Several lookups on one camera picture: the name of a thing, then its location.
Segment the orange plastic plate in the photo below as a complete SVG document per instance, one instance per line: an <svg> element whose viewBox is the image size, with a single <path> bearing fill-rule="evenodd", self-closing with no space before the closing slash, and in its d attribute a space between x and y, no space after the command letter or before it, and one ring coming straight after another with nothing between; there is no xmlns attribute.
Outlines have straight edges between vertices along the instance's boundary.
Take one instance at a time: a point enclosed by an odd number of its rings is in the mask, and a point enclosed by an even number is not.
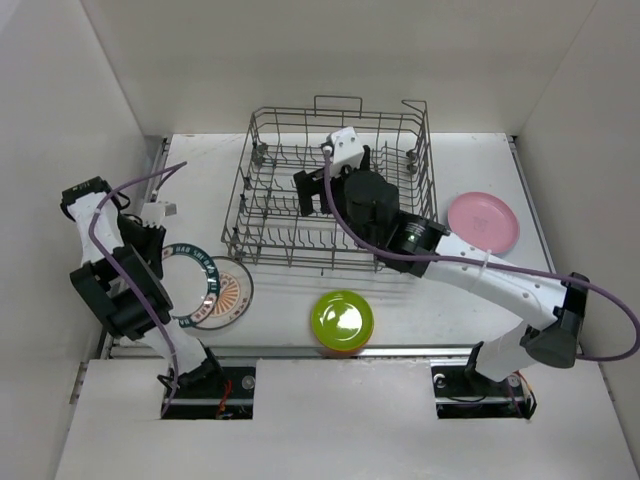
<svg viewBox="0 0 640 480"><path fill-rule="evenodd" d="M322 347L319 349L319 353L323 357L337 358L337 359L358 357L362 353L362 351L363 351L363 347L349 349L349 350L336 350L329 347Z"/></svg>

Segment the white plate teal rim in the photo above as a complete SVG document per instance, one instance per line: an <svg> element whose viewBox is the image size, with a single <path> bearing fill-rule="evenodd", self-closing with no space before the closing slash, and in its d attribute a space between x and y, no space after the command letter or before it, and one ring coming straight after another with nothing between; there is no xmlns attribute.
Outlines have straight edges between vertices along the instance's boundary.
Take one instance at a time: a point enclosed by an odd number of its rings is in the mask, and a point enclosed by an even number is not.
<svg viewBox="0 0 640 480"><path fill-rule="evenodd" d="M213 312L220 295L220 274L202 248L174 243L162 250L161 283L173 302L171 316L182 328L194 328Z"/></svg>

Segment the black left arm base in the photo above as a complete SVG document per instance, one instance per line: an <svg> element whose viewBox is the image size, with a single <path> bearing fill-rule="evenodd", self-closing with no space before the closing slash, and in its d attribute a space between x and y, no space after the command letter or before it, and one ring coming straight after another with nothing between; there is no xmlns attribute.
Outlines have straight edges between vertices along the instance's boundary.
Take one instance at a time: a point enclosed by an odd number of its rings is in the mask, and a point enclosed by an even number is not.
<svg viewBox="0 0 640 480"><path fill-rule="evenodd" d="M172 398L168 375L163 386L160 418L163 420L251 420L254 411L256 364L222 364L225 379L204 380L181 388Z"/></svg>

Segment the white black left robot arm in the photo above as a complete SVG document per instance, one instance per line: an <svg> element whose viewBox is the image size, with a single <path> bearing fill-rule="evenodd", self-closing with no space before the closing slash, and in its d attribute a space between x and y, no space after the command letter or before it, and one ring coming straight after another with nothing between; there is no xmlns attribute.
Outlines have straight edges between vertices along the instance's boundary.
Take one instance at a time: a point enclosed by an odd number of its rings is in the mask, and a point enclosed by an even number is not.
<svg viewBox="0 0 640 480"><path fill-rule="evenodd" d="M168 251L163 221L175 207L152 199L132 215L128 187L96 176L62 192L60 208L82 243L71 284L110 335L139 341L168 362L168 374L159 379L170 392L213 396L228 377L212 351L180 326L162 284Z"/></svg>

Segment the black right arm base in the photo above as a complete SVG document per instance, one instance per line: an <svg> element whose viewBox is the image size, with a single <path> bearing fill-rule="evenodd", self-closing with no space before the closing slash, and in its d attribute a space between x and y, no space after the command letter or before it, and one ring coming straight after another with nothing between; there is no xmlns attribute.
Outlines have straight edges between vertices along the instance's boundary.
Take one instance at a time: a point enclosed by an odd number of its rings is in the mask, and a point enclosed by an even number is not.
<svg viewBox="0 0 640 480"><path fill-rule="evenodd" d="M535 393L519 372L500 382L471 374L462 365L434 365L431 373L439 419L530 420L536 413Z"/></svg>

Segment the pink plastic plate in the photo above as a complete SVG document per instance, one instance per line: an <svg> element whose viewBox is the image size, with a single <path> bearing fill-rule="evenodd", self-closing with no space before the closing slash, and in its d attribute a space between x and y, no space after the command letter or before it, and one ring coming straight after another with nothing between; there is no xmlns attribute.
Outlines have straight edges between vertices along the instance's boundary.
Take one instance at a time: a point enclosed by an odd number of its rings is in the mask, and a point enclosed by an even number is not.
<svg viewBox="0 0 640 480"><path fill-rule="evenodd" d="M462 240L483 251L496 252L516 245L519 221L498 197L485 192L457 196L447 210L449 229Z"/></svg>

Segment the blue plastic plate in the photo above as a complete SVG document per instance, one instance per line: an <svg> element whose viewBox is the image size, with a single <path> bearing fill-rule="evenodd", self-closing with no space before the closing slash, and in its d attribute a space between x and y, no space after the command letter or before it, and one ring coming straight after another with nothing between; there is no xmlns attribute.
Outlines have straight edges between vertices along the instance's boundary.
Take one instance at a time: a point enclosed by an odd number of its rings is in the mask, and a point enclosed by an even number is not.
<svg viewBox="0 0 640 480"><path fill-rule="evenodd" d="M505 257L510 256L512 253L514 253L515 250L516 250L516 245L513 245L507 250L496 252L494 255L496 255L496 256L498 256L500 258L505 258Z"/></svg>

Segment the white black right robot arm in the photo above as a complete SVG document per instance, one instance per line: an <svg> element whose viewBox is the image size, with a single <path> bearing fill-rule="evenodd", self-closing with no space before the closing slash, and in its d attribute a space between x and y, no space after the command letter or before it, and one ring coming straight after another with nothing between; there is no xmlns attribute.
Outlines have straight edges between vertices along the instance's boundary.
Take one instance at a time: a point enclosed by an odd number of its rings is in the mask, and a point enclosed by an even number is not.
<svg viewBox="0 0 640 480"><path fill-rule="evenodd" d="M575 365L586 277L522 272L443 225L401 210L398 188L370 169L345 166L334 177L301 170L293 183L302 215L313 213L318 196L322 213L333 215L358 246L386 267L465 290L519 318L512 330L474 346L463 369L470 391L487 393L536 363L558 369Z"/></svg>

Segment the lime green plastic plate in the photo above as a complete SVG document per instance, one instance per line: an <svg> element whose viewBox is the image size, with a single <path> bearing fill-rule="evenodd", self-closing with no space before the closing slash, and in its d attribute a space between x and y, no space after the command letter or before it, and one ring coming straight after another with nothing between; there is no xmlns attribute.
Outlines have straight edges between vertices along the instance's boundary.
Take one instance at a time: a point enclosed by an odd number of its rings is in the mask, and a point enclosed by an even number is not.
<svg viewBox="0 0 640 480"><path fill-rule="evenodd" d="M350 290L335 290L321 296L313 306L310 322L320 344L336 350L364 347L375 326L369 303Z"/></svg>

